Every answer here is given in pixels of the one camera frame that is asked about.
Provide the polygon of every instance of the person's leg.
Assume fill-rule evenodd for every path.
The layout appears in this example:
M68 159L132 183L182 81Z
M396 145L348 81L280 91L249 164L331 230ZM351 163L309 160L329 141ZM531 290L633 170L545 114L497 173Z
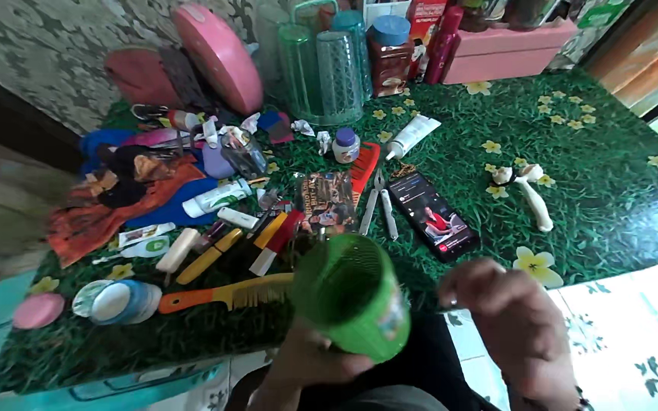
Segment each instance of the person's leg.
M479 409L441 314L413 317L405 349L354 382L304 389L299 409L331 409L366 390L397 385L420 388L449 409Z

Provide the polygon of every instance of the red comb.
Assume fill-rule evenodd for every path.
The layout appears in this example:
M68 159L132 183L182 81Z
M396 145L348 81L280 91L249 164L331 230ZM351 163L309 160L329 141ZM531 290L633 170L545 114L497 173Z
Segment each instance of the red comb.
M363 143L367 148L360 148L360 155L352 163L350 168L350 176L352 177L352 202L357 204L360 202L360 196L365 189L367 182L372 176L377 160L379 159L380 148L375 143Z

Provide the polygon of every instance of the phone case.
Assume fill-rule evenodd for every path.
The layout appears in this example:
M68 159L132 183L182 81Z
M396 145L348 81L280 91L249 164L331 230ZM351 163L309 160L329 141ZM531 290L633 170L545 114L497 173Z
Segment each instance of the phone case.
M422 174L412 173L388 185L400 210L431 252L444 263L479 245L479 237Z

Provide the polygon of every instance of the table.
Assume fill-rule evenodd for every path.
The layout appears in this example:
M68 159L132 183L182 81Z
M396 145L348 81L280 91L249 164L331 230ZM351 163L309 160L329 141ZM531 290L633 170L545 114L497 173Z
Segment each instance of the table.
M544 96L550 97L547 105L538 102ZM572 119L583 118L584 105L595 109L586 107L595 122L568 125ZM546 107L551 112L541 113ZM658 168L647 164L648 156L658 156L658 136L583 71L497 80L488 89L486 84L469 88L419 85L410 89L409 96L370 100L365 116L352 127L363 141L377 142L382 131L396 135L411 120L413 110L440 120L442 126L402 161L428 176L481 238L480 247L460 260L490 256L511 266L517 247L525 246L535 253L550 252L555 258L551 269L566 285L658 264ZM566 121L556 124L552 116ZM336 128L325 129L334 134ZM258 137L266 142L265 133ZM487 140L500 145L500 154L482 147ZM313 137L299 135L294 142L264 148L273 150L276 158L271 161L280 167L270 176L269 187L288 186L292 172L347 168L317 156ZM516 157L542 164L555 180L550 187L535 185L556 225L550 233L537 231L519 189L511 186L509 197L497 199L486 191L490 174L485 165L509 166ZM385 175L397 168L397 161L387 162ZM436 281L452 265L438 262L398 212L396 220L400 233L396 242L385 237L383 219L377 216L370 237L390 254L412 310L434 312L439 309ZM173 239L178 232L171 234ZM106 254L104 249L93 253ZM110 272L112 264L92 266L86 260L60 270L50 254L35 281L42 276L60 278L57 292L70 302L80 287ZM131 262L135 279L161 283L163 277L153 267L155 260ZM187 287L172 285L165 292L235 280L234 275L211 270ZM9 335L0 355L0 390L52 390L276 346L291 317L288 303L233 312L224 304L205 304L175 314L156 314L138 325L96 327L67 311L48 327Z

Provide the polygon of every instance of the red cloth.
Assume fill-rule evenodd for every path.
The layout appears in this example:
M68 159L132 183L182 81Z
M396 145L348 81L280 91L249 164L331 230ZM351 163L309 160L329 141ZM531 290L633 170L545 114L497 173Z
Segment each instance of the red cloth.
M126 220L142 216L164 205L185 183L205 178L192 165L192 155L179 157L169 163L176 169L174 176L147 184L144 197L136 204L120 209L109 209L103 204L55 210L50 215L50 247L60 257L60 267L65 268L83 258L89 252L107 243ZM70 198L82 197L90 192L79 188L70 192Z
M435 221L428 219L425 222L425 224L432 225L440 231L448 229L448 227L446 227L446 223L443 222L443 218L440 216L440 214L433 213L433 217L436 219Z

